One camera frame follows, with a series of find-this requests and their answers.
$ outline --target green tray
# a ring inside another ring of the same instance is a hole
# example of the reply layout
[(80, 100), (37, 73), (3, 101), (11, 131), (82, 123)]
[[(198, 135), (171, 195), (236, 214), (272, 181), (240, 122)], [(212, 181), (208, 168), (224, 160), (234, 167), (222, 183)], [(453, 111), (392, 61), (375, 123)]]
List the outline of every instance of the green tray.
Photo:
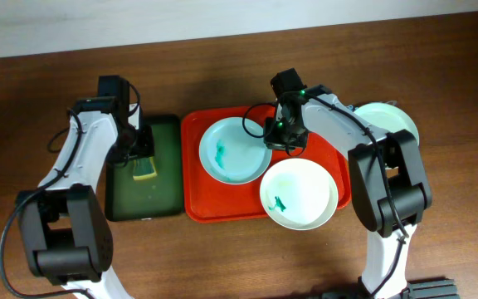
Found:
[(161, 115), (144, 122), (150, 124), (153, 131), (154, 165), (158, 176), (134, 181), (133, 161), (123, 168), (107, 166), (105, 216), (110, 221), (183, 212), (180, 120), (176, 115)]

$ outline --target teal stain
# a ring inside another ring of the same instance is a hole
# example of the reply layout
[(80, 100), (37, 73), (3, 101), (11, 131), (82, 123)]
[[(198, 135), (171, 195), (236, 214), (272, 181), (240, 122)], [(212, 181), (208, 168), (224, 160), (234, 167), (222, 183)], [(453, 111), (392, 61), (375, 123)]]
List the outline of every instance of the teal stain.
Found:
[(286, 209), (285, 205), (283, 205), (283, 203), (281, 202), (280, 197), (278, 197), (278, 196), (276, 196), (276, 205), (273, 208), (269, 207), (269, 210), (274, 211), (276, 208), (280, 208), (281, 212), (285, 211), (285, 209)]
[(215, 162), (220, 168), (224, 169), (224, 163), (222, 162), (222, 156), (224, 155), (224, 144), (222, 140), (217, 142), (217, 155), (215, 156)]

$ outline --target plate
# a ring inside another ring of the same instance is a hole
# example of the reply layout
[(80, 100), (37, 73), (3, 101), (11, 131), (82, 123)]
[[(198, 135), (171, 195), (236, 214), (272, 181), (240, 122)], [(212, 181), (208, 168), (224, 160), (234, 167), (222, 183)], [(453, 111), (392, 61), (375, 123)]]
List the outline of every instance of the plate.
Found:
[(272, 166), (260, 187), (261, 205), (279, 225), (317, 228), (333, 216), (339, 192), (333, 177), (307, 159), (286, 159)]
[[(252, 120), (245, 126), (254, 135), (263, 128)], [(206, 172), (225, 184), (246, 184), (259, 178), (271, 162), (272, 150), (262, 138), (249, 136), (241, 117), (229, 117), (210, 126), (198, 148), (200, 162)]]
[(359, 107), (354, 113), (370, 124), (384, 128), (392, 133), (405, 129), (411, 132), (414, 138), (416, 138), (416, 142), (420, 144), (420, 135), (414, 121), (407, 113), (394, 105), (370, 103)]

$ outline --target white wall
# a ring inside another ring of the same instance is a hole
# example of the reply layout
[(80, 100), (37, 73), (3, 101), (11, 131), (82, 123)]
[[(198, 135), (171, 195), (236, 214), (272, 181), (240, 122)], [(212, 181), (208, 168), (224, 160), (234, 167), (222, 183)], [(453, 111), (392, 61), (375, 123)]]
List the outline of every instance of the white wall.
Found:
[(478, 11), (478, 0), (0, 0), (0, 57)]

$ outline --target yellow sponge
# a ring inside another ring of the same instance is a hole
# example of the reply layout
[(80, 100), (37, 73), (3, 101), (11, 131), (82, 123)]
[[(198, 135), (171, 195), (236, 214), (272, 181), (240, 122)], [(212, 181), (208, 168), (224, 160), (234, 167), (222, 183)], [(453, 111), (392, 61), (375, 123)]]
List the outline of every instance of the yellow sponge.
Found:
[(132, 171), (134, 180), (150, 179), (157, 175), (153, 157), (134, 160), (134, 170)]

